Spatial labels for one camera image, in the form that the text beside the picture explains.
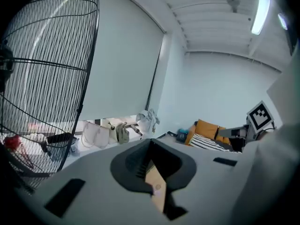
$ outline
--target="red object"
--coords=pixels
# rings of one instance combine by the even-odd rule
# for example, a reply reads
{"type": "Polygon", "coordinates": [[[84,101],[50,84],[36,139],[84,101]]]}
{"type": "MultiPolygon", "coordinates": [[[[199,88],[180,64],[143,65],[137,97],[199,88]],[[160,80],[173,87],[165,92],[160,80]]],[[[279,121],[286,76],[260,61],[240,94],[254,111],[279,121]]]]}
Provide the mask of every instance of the red object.
{"type": "Polygon", "coordinates": [[[4,138],[4,146],[12,151],[16,150],[21,144],[19,135],[4,138]]]}

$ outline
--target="ceiling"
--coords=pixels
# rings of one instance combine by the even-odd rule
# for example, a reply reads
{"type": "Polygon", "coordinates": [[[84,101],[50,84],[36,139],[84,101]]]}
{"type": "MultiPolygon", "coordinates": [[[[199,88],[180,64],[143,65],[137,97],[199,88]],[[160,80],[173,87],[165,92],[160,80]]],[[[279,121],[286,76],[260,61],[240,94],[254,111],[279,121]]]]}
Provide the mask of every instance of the ceiling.
{"type": "Polygon", "coordinates": [[[259,36],[251,33],[258,0],[240,0],[237,13],[226,0],[163,1],[181,27],[187,52],[235,54],[281,71],[291,60],[287,32],[281,27],[274,0],[259,36]]]}

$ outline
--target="white curtain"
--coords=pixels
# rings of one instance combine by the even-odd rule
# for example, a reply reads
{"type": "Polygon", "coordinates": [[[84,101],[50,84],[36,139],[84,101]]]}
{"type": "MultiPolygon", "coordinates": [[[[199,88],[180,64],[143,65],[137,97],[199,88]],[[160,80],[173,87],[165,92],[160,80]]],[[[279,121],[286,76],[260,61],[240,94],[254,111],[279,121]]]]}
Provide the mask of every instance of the white curtain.
{"type": "Polygon", "coordinates": [[[95,55],[80,120],[145,108],[163,33],[130,0],[100,0],[95,55]]]}

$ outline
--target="yellow cushion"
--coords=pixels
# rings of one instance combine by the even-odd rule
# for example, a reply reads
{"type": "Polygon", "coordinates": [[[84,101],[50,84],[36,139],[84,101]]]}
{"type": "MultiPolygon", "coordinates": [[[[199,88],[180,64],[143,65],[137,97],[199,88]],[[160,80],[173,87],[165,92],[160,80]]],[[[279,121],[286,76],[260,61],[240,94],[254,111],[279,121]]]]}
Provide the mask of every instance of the yellow cushion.
{"type": "Polygon", "coordinates": [[[193,126],[190,128],[189,132],[188,132],[186,141],[185,141],[185,143],[184,143],[185,145],[188,145],[189,141],[190,141],[190,140],[192,139],[192,137],[194,136],[195,131],[196,131],[196,126],[193,125],[193,126]]]}
{"type": "Polygon", "coordinates": [[[210,139],[214,139],[218,126],[202,120],[198,120],[195,133],[205,136],[210,139]]]}
{"type": "Polygon", "coordinates": [[[223,138],[224,138],[224,137],[222,137],[222,136],[219,135],[219,131],[220,131],[220,130],[223,130],[223,129],[226,129],[226,128],[225,128],[225,127],[219,127],[219,128],[218,128],[218,132],[217,132],[218,135],[217,135],[217,137],[216,137],[216,141],[223,142],[223,138]]]}
{"type": "Polygon", "coordinates": [[[226,143],[226,144],[230,145],[229,138],[228,137],[224,137],[223,138],[223,143],[226,143]]]}

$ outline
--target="olive green bag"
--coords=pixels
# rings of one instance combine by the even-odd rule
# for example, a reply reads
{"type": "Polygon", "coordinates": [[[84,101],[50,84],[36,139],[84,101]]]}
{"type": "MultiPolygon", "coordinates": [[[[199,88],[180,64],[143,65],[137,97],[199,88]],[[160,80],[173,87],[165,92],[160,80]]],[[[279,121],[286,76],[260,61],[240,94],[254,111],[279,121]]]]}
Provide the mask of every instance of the olive green bag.
{"type": "Polygon", "coordinates": [[[129,142],[129,132],[126,130],[126,122],[120,123],[116,128],[117,139],[119,144],[129,142]]]}

